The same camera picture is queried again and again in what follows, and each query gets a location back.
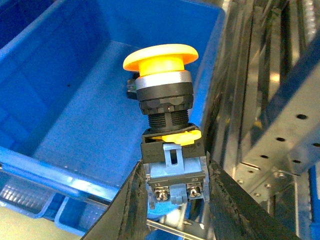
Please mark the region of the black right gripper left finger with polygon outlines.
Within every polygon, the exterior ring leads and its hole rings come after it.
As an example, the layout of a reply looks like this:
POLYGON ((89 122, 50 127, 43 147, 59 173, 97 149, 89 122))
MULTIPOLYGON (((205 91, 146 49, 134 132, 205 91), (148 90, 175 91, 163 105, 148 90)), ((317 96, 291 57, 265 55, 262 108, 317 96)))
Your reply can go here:
POLYGON ((144 240, 147 234, 146 174, 138 161, 120 190, 83 240, 144 240))

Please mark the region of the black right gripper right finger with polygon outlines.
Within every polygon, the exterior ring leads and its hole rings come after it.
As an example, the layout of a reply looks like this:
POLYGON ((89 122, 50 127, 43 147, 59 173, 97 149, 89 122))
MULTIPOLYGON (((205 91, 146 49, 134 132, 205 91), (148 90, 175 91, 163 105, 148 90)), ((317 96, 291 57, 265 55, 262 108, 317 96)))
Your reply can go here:
POLYGON ((209 210, 217 240, 298 240, 206 153, 209 210))

